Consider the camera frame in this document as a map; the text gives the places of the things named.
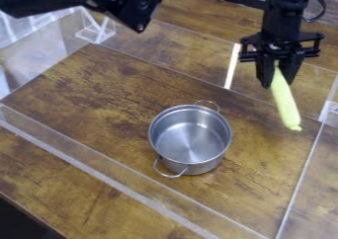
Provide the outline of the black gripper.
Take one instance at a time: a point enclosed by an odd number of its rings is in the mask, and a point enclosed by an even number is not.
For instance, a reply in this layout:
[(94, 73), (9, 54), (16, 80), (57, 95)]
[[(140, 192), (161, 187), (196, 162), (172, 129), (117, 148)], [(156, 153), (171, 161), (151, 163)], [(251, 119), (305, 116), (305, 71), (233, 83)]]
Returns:
[[(275, 59), (287, 84), (291, 84), (304, 57), (319, 55), (322, 33), (303, 32), (300, 22), (304, 2), (291, 3), (281, 0), (267, 0), (264, 5), (261, 29), (257, 33), (240, 39), (239, 60), (255, 61), (256, 77), (261, 86), (271, 87), (275, 74)], [(317, 15), (305, 22), (313, 22)]]

